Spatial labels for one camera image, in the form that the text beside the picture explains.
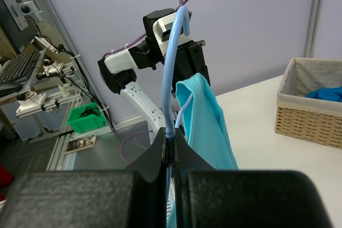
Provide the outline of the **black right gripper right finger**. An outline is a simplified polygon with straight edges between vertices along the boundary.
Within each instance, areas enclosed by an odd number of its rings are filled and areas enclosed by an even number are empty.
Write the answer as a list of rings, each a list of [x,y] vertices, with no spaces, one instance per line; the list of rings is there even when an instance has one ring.
[[[177,227],[332,227],[318,190],[294,170],[216,170],[177,130]]]

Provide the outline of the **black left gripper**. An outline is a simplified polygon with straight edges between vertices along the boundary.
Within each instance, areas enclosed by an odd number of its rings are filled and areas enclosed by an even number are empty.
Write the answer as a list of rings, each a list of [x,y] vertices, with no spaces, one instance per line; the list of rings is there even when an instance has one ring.
[[[196,73],[200,73],[207,83],[211,84],[203,54],[204,46],[206,46],[205,40],[189,41],[178,46],[171,90],[173,97],[175,97],[177,82],[189,79]]]

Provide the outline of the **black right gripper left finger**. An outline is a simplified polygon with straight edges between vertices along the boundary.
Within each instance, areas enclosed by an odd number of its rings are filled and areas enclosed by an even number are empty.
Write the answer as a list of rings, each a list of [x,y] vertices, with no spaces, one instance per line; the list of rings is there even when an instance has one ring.
[[[165,227],[165,130],[122,170],[25,174],[10,188],[1,227]]]

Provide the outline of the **light blue t shirt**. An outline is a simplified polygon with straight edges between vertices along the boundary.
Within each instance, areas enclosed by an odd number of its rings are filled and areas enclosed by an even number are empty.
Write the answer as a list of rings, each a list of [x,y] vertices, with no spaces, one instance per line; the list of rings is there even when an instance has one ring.
[[[176,99],[181,108],[173,140],[176,199],[167,227],[183,221],[190,171],[238,170],[223,110],[205,77],[196,73],[177,82]]]

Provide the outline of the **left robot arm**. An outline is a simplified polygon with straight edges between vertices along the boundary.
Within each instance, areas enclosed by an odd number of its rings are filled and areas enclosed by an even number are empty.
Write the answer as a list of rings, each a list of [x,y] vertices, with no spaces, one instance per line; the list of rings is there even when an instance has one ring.
[[[190,40],[178,46],[172,80],[173,94],[177,82],[189,79],[196,73],[200,73],[210,82],[203,54],[205,45],[204,40]],[[155,133],[166,126],[164,114],[143,92],[134,69],[155,70],[159,62],[164,63],[164,56],[157,40],[151,37],[98,61],[100,74],[110,91],[119,94],[139,110]]]

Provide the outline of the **green plastic bin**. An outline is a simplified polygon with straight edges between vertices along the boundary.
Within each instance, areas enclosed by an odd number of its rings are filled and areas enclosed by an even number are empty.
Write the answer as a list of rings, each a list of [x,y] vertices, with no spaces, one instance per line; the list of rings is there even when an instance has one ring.
[[[84,133],[107,125],[103,112],[96,103],[73,108],[66,122],[76,133]]]

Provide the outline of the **wicker basket with liner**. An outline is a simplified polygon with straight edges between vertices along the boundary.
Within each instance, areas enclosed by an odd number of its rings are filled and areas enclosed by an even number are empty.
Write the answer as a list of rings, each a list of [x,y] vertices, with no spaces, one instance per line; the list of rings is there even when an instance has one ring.
[[[341,60],[292,58],[276,98],[275,132],[341,148],[341,102],[306,98],[320,88],[341,87]]]

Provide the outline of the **dark blue cloth in basket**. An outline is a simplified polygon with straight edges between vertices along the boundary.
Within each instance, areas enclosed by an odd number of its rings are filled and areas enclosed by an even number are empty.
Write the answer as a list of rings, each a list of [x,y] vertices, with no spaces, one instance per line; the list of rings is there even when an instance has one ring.
[[[306,95],[306,98],[341,102],[342,88],[320,88],[316,91],[311,91]]]

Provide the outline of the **black keyboard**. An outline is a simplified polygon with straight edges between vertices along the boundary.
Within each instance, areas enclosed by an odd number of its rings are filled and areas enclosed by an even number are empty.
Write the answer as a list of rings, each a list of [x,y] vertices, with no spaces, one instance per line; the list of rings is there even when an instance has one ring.
[[[19,83],[30,77],[40,57],[39,50],[23,53],[1,67],[1,84]]]

